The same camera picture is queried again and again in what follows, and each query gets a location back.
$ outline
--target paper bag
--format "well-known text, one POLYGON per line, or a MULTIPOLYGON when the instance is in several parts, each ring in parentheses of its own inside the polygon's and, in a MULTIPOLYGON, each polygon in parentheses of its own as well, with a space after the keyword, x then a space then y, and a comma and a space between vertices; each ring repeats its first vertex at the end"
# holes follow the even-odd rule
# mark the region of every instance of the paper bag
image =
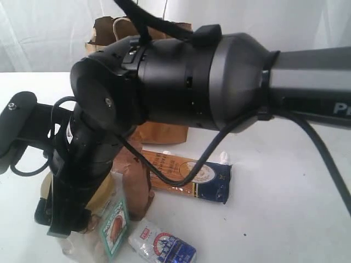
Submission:
MULTIPOLYGON (((191 24, 176 23, 178 26, 191 30, 191 24)), ((170 36, 148 28, 153 39, 170 38, 170 36)), ((85 44, 87 54, 102 50, 105 46, 127 36, 136 36, 138 31, 129 18, 105 16, 95 20, 92 39, 85 44)), ((188 127, 164 123, 146 122, 140 125, 133 135, 145 144, 179 144, 186 141, 188 127)))

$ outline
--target white tabletop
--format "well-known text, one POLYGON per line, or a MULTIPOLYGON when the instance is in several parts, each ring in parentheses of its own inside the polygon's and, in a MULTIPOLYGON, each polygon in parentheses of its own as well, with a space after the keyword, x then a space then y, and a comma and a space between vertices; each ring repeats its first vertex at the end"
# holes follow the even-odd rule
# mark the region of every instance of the white tabletop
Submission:
MULTIPOLYGON (((0 88, 0 108, 22 90, 35 92, 45 104, 72 94, 68 73, 0 73, 0 88)), ((350 131, 315 128, 351 188, 350 131)), ((215 134, 190 129, 184 144, 145 149, 197 159, 215 134)), ((200 263, 349 262, 350 217, 321 157, 299 127, 282 119, 256 123, 227 136, 210 161, 218 162, 222 151, 233 162, 226 205, 157 192, 146 217, 192 244, 200 263)), ((40 151, 30 149, 19 168, 34 170, 43 162, 40 151)), ((33 219, 46 174, 0 175, 0 262, 70 262, 57 241, 46 236, 47 227, 33 219)), ((125 243, 116 262, 143 260, 125 243)))

